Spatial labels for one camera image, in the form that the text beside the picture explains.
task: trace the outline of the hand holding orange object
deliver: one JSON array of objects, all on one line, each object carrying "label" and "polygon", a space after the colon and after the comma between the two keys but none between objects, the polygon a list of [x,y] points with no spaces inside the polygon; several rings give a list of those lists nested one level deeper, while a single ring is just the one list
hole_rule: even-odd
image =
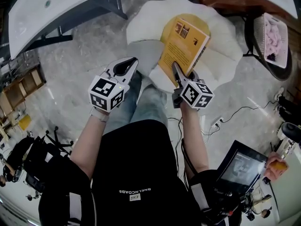
[{"label": "hand holding orange object", "polygon": [[288,169],[288,165],[276,152],[271,152],[266,168],[264,176],[271,181],[275,181]]}]

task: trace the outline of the power strip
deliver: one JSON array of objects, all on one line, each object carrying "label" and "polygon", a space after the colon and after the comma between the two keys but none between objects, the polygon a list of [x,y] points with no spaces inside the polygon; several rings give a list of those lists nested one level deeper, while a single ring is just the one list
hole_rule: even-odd
[{"label": "power strip", "polygon": [[217,120],[215,120],[212,124],[211,124],[211,128],[217,128],[216,124],[221,127],[221,120],[223,121],[224,118],[223,117],[219,117]]}]

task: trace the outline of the gray floor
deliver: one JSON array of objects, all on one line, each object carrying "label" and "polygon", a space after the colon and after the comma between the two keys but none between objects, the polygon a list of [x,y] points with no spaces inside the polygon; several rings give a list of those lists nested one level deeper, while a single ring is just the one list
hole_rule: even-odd
[{"label": "gray floor", "polygon": [[[128,21],[115,14],[106,14],[75,28],[73,41],[39,49],[47,84],[26,99],[27,113],[32,118],[28,129],[34,135],[43,136],[45,130],[52,130],[56,125],[60,138],[77,140],[91,110],[87,89],[94,76],[99,75],[108,63],[126,55],[127,24],[146,1],[122,0]],[[245,49],[242,23],[239,18],[233,21],[237,25],[238,41]],[[296,61],[293,61],[291,78],[280,82],[254,58],[242,58],[234,79],[219,86],[214,91],[211,106],[199,112],[204,134],[208,134],[212,122],[219,116],[227,120],[242,106],[265,106],[274,100],[274,94],[281,86],[290,88],[297,70]],[[276,131],[281,123],[274,107],[270,104],[266,109],[243,109],[223,124],[206,143],[210,167],[219,166],[234,140],[268,153],[269,142],[277,140]],[[170,95],[167,112],[169,117],[181,117],[180,111],[173,108]],[[177,121],[170,120],[168,130],[175,146],[179,136]]]}]

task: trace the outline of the screen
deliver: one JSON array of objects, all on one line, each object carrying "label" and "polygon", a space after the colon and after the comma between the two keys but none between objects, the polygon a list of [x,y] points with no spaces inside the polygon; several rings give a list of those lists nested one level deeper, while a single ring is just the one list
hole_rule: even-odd
[{"label": "screen", "polygon": [[262,171],[265,163],[251,157],[236,153],[221,179],[249,186]]}]

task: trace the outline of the book cover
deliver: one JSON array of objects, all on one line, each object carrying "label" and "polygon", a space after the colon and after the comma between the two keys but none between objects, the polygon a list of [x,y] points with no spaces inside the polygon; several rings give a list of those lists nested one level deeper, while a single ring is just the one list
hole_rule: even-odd
[{"label": "book cover", "polygon": [[204,52],[209,38],[180,17],[175,19],[158,64],[176,87],[178,84],[174,79],[172,63],[176,61],[188,76]]}]

